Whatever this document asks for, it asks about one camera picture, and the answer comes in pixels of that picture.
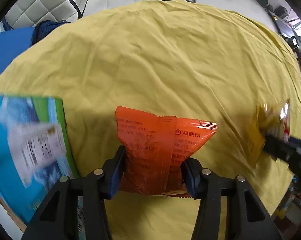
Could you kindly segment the dark blue knitted cloth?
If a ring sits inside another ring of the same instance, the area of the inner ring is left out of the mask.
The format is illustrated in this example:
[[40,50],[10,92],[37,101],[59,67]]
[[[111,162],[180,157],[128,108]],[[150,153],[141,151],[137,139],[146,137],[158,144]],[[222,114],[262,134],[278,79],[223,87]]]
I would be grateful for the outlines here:
[[31,39],[31,45],[34,45],[41,41],[43,38],[45,38],[48,34],[50,34],[54,29],[58,28],[59,26],[62,26],[64,24],[70,23],[66,20],[62,20],[60,22],[55,21],[42,21],[38,23],[33,31],[32,39]]

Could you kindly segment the cardboard box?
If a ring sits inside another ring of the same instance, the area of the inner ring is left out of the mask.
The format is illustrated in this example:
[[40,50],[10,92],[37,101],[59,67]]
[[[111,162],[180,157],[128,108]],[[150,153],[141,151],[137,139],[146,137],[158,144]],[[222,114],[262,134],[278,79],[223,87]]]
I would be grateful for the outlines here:
[[27,225],[61,176],[79,176],[63,101],[0,94],[0,197]]

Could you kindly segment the left white padded chair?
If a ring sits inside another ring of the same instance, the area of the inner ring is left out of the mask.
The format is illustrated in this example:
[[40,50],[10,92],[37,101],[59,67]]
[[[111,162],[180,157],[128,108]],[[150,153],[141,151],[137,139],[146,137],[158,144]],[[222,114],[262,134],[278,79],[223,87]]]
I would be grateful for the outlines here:
[[17,0],[5,15],[13,29],[34,27],[42,21],[75,22],[88,0]]

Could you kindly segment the orange snack packet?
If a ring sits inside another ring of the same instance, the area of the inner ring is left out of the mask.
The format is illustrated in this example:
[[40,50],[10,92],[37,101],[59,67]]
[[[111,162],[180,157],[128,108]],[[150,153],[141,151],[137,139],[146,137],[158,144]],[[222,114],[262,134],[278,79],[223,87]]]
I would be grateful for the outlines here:
[[217,131],[215,122],[116,108],[117,137],[126,149],[122,191],[188,197],[181,164]]

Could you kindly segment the blue foam mat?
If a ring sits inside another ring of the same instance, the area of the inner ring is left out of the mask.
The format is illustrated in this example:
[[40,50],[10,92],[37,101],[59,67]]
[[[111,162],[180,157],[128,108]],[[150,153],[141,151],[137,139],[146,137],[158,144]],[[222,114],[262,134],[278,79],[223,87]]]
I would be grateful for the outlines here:
[[0,33],[0,74],[21,53],[31,46],[34,27]]

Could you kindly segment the yellow tablecloth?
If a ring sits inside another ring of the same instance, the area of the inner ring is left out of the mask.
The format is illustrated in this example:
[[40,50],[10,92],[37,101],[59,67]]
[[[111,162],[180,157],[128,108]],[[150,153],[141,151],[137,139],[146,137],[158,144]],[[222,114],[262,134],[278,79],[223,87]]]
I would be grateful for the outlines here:
[[261,104],[289,100],[301,139],[301,74],[288,44],[237,12],[183,0],[142,1],[55,29],[0,75],[0,94],[63,100],[74,162],[85,176],[117,151],[118,106],[215,122],[194,155],[204,167],[243,175],[269,213],[292,180],[262,153],[250,165],[251,122]]

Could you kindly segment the yellow panda snack bag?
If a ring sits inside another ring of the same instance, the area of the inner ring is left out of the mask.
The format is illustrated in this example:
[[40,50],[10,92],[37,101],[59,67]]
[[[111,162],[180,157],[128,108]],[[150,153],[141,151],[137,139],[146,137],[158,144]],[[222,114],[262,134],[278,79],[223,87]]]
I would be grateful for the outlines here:
[[267,135],[288,142],[290,135],[290,101],[285,100],[275,105],[263,103],[248,125],[247,162],[255,167],[262,153]]

